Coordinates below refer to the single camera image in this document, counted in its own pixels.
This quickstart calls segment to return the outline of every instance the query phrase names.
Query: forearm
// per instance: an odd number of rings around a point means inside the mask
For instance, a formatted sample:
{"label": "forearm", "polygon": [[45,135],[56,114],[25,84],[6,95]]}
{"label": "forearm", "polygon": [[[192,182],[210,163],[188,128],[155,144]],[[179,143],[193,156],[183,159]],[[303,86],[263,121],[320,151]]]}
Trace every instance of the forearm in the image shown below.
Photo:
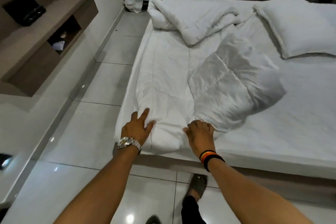
{"label": "forearm", "polygon": [[134,146],[119,150],[63,210],[55,224],[110,223],[123,197],[137,153]]}
{"label": "forearm", "polygon": [[220,159],[212,158],[208,169],[242,224],[312,223],[290,202],[250,181]]}

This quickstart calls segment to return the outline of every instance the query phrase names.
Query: dark sandal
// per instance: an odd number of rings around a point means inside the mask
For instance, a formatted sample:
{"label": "dark sandal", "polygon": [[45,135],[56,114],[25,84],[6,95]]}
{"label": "dark sandal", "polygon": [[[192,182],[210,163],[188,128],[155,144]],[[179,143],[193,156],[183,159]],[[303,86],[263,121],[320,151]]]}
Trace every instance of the dark sandal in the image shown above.
{"label": "dark sandal", "polygon": [[188,195],[189,191],[191,189],[194,189],[197,194],[199,195],[199,198],[203,196],[203,193],[208,185],[208,176],[207,175],[200,175],[200,174],[194,174],[192,176],[191,182],[189,184],[188,192],[186,196]]}
{"label": "dark sandal", "polygon": [[146,224],[161,224],[161,221],[156,215],[153,215],[146,221]]}

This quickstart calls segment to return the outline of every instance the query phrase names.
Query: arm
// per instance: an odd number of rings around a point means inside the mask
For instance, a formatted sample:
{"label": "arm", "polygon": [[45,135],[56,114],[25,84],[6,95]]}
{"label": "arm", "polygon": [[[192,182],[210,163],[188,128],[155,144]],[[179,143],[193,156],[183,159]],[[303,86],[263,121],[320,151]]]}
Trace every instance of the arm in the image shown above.
{"label": "arm", "polygon": [[[146,109],[139,119],[137,112],[134,112],[131,121],[122,128],[121,137],[132,137],[142,146],[155,123],[151,121],[144,128],[148,111],[149,109]],[[54,224],[109,224],[123,197],[128,175],[137,154],[138,149],[133,145],[119,150],[69,203]]]}
{"label": "arm", "polygon": [[[211,124],[196,120],[184,131],[197,157],[205,150],[215,151],[214,128]],[[228,205],[242,224],[312,224],[289,201],[250,181],[220,159],[210,159],[208,169]]]}

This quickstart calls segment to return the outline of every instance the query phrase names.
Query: tile floor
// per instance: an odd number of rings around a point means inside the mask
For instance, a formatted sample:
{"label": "tile floor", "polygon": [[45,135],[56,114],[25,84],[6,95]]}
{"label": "tile floor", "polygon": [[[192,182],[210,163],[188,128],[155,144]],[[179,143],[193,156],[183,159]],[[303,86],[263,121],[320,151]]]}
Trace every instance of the tile floor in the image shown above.
{"label": "tile floor", "polygon": [[[115,122],[149,15],[125,13],[76,100],[51,137],[2,224],[53,223],[71,199],[112,158]],[[181,202],[190,173],[135,165],[111,223],[181,224]],[[208,224],[239,223],[210,177],[199,202]],[[334,223],[336,211],[296,203],[315,223]]]}

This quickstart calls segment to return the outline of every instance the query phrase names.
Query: white comforter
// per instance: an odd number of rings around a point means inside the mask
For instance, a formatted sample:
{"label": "white comforter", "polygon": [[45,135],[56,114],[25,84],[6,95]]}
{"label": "white comforter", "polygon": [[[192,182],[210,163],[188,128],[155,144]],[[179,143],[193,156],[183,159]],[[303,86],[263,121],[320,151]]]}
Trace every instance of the white comforter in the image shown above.
{"label": "white comforter", "polygon": [[153,31],[136,87],[139,114],[156,120],[146,151],[187,146],[194,119],[227,132],[285,94],[278,69],[239,34],[253,15],[223,0],[150,0]]}

